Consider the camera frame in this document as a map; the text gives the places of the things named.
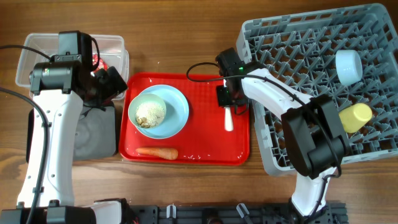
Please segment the red snack wrapper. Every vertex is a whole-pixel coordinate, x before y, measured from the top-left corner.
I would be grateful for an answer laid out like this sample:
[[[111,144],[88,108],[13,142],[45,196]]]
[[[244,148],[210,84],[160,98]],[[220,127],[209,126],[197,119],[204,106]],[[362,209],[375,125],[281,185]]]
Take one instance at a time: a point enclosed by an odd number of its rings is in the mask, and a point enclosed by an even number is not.
[[[108,69],[108,65],[106,64],[106,62],[101,57],[98,57],[97,54],[93,55],[93,66],[96,68],[94,72],[97,72],[98,70],[101,69],[104,70]]]

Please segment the white plastic spoon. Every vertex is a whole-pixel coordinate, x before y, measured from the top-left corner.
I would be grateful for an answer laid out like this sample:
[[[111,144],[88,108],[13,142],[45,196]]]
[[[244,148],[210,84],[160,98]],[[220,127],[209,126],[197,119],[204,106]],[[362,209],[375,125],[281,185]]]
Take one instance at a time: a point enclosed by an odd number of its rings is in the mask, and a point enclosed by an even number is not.
[[[234,129],[230,107],[224,107],[224,129],[228,132],[231,132]]]

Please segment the green bowl with food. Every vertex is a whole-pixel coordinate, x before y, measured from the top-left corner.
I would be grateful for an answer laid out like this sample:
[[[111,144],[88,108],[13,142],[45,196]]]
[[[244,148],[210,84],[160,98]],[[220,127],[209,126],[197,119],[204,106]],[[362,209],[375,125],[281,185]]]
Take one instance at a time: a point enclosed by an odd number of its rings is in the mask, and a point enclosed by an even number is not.
[[[158,127],[165,119],[166,112],[165,101],[153,93],[137,95],[128,107],[130,122],[143,129]]]

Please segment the light blue plate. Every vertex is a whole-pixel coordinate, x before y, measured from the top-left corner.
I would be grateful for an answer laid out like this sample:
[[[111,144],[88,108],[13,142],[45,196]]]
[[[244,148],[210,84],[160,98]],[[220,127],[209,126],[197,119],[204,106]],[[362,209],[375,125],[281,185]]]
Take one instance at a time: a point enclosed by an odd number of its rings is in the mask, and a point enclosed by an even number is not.
[[[136,114],[143,103],[158,103],[164,109],[163,121],[153,128],[139,126]],[[154,85],[143,90],[128,107],[130,122],[138,131],[151,139],[167,139],[179,133],[186,125],[190,109],[182,92],[170,85]]]

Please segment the orange carrot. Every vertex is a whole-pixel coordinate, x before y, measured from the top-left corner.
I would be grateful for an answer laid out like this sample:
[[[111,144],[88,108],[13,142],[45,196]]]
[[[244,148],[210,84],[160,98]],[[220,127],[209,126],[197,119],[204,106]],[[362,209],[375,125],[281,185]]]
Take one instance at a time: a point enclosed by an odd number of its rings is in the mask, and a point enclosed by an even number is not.
[[[136,152],[166,160],[176,160],[178,157],[178,151],[174,148],[140,147],[136,149]]]

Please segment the light blue bowl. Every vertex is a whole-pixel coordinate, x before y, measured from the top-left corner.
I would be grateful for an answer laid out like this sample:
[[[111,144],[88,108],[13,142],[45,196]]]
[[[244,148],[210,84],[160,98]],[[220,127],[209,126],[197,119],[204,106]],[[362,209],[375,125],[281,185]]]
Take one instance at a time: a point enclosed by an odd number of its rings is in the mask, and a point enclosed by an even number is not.
[[[338,50],[335,55],[336,73],[342,85],[349,86],[363,77],[359,53],[355,50]]]

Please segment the yellow plastic cup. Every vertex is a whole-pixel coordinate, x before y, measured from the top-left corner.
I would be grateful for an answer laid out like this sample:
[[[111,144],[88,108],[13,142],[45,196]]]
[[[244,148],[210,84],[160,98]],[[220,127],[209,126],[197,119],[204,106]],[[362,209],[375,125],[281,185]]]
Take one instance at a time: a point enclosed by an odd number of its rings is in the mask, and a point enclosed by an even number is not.
[[[339,117],[346,133],[355,133],[371,120],[373,112],[364,103],[357,103],[339,112]]]

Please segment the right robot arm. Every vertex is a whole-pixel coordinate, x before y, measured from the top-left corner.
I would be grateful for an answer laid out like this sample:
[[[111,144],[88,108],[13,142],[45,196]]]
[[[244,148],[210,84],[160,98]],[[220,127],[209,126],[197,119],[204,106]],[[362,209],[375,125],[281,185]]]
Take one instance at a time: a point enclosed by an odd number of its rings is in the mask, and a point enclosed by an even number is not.
[[[253,100],[280,119],[287,155],[297,171],[289,202],[293,218],[302,223],[318,218],[326,205],[328,182],[341,176],[341,161],[349,149],[332,98],[289,87],[263,64],[242,61],[233,48],[222,51],[215,61],[226,81],[229,104],[237,107]]]

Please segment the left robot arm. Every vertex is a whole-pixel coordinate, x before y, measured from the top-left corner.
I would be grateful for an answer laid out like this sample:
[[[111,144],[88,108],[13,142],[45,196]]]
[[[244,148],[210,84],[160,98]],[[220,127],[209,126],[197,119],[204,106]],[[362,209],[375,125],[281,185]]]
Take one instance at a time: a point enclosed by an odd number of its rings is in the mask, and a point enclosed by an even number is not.
[[[100,68],[100,54],[89,34],[58,35],[58,52],[30,73],[34,112],[29,165],[14,209],[2,223],[132,223],[134,212],[123,198],[77,207],[72,187],[75,133],[84,107],[100,108],[127,89],[114,68]]]

